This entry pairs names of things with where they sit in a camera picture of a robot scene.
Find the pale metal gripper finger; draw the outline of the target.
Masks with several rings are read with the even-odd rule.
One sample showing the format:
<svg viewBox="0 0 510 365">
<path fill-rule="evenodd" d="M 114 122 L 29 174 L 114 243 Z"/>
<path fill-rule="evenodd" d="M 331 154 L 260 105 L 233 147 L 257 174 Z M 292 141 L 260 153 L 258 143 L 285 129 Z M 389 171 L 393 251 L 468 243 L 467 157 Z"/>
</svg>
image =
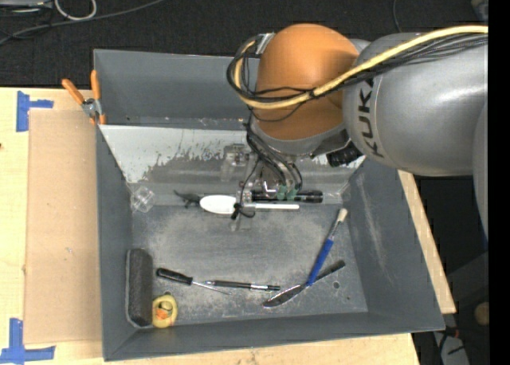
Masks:
<svg viewBox="0 0 510 365">
<path fill-rule="evenodd" d="M 222 181 L 245 181 L 254 166 L 255 155 L 252 149 L 243 143 L 234 143 L 224 147 L 220 179 Z"/>
<path fill-rule="evenodd" d="M 230 216 L 230 229 L 232 232 L 247 230 L 250 228 L 250 220 L 253 218 L 253 204 L 250 196 L 246 196 L 243 190 L 236 195 L 233 204 L 233 212 Z"/>
</svg>

